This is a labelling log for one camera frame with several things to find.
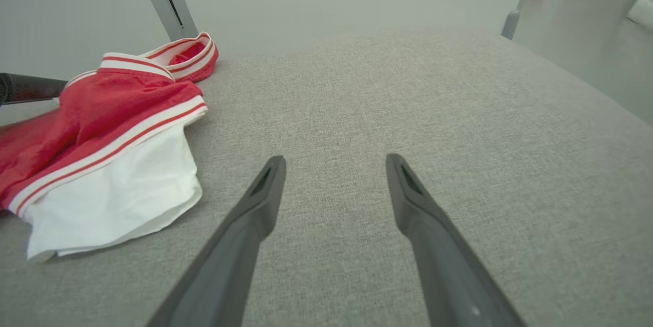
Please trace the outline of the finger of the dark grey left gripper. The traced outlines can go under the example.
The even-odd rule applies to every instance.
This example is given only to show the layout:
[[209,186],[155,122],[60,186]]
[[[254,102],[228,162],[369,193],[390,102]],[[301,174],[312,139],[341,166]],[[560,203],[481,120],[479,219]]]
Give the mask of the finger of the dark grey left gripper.
[[1,105],[54,99],[63,92],[67,81],[37,78],[24,74],[1,74]]

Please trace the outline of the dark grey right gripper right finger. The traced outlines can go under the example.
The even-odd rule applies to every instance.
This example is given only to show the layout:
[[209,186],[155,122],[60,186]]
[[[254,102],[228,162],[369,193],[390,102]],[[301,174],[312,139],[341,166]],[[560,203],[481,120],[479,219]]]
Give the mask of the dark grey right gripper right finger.
[[524,326],[486,267],[399,154],[386,157],[399,231],[411,242],[432,326]]

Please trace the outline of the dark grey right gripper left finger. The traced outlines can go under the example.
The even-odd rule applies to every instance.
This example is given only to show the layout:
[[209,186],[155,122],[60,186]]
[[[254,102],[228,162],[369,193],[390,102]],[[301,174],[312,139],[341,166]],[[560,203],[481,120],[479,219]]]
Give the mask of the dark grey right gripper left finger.
[[148,321],[149,326],[241,326],[261,243],[273,231],[286,161],[271,157]]

